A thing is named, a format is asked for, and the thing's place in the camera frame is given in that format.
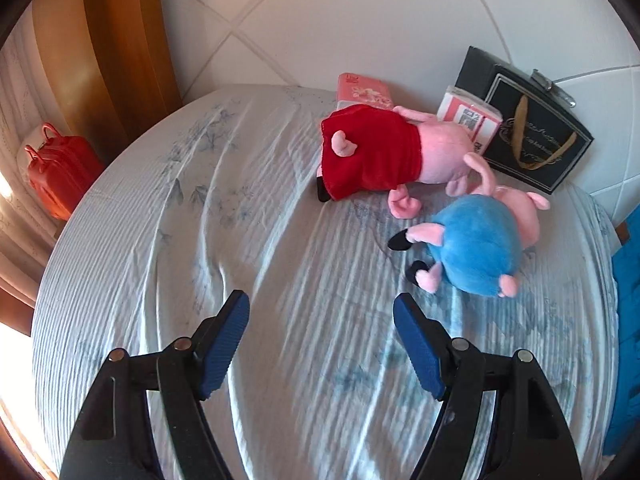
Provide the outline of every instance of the pig hand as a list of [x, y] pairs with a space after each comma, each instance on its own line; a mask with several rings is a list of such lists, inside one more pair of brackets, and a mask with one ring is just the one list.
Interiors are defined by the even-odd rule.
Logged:
[[419, 123], [437, 123], [438, 118], [433, 114], [409, 110], [403, 106], [394, 107], [394, 112], [409, 121], [418, 121]]
[[409, 196], [409, 190], [405, 184], [401, 184], [397, 189], [389, 191], [387, 199], [391, 214], [401, 220], [415, 218], [422, 207], [422, 203], [417, 198]]

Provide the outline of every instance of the curtain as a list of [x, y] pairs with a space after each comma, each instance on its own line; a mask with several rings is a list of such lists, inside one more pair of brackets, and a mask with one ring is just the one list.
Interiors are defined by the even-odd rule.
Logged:
[[20, 63], [17, 29], [0, 50], [0, 288], [35, 306], [58, 227], [16, 162], [22, 138], [43, 122]]

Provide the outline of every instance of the bed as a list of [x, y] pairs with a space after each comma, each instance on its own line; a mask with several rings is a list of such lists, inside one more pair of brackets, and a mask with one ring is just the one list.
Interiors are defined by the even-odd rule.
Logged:
[[[386, 248], [407, 222], [384, 194], [318, 202], [318, 123], [334, 107], [328, 91], [228, 86], [156, 124], [91, 188], [47, 266], [33, 326], [37, 409], [58, 467], [109, 350], [162, 349], [241, 288], [252, 318], [223, 388], [204, 403], [235, 478], [408, 478], [438, 403], [393, 326], [404, 291], [482, 351], [533, 351], [584, 477], [596, 476], [617, 377], [619, 242], [606, 213], [564, 184], [541, 214], [517, 298], [450, 286], [429, 295], [402, 275], [410, 256]], [[450, 200], [442, 186], [413, 192], [420, 219]], [[486, 396], [477, 440], [491, 404]], [[150, 412], [165, 476], [178, 479], [157, 396]], [[481, 461], [474, 446], [466, 478]]]

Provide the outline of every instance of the screw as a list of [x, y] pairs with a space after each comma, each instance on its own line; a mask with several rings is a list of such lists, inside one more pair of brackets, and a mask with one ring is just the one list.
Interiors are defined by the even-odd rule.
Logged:
[[126, 352], [122, 348], [116, 348], [114, 350], [111, 350], [111, 352], [109, 352], [109, 361], [111, 361], [112, 363], [122, 361], [125, 355], [126, 355]]
[[188, 350], [191, 348], [191, 339], [188, 337], [181, 337], [174, 341], [174, 348], [176, 350]]
[[533, 361], [533, 354], [529, 350], [518, 350], [518, 359], [523, 363], [530, 363]]
[[464, 339], [463, 337], [457, 337], [452, 342], [451, 345], [456, 350], [464, 352], [465, 350], [469, 350], [469, 341]]

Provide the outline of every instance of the stuffed pig toy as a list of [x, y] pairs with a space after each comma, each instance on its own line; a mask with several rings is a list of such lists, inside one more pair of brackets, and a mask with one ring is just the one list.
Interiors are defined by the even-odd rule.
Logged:
[[352, 105], [332, 113], [321, 128], [317, 179], [321, 202], [341, 200], [360, 190], [388, 190], [391, 214], [409, 219], [422, 204], [409, 196], [408, 182], [446, 183], [449, 196], [466, 193], [469, 167], [463, 157], [474, 146], [465, 126], [400, 106], [381, 110]]
[[538, 209], [546, 198], [507, 186], [496, 186], [491, 170], [475, 153], [465, 162], [482, 175], [482, 184], [437, 213], [431, 222], [399, 232], [388, 246], [405, 251], [426, 242], [435, 264], [412, 263], [407, 278], [434, 294], [446, 278], [453, 286], [480, 296], [514, 297], [522, 251], [540, 238]]

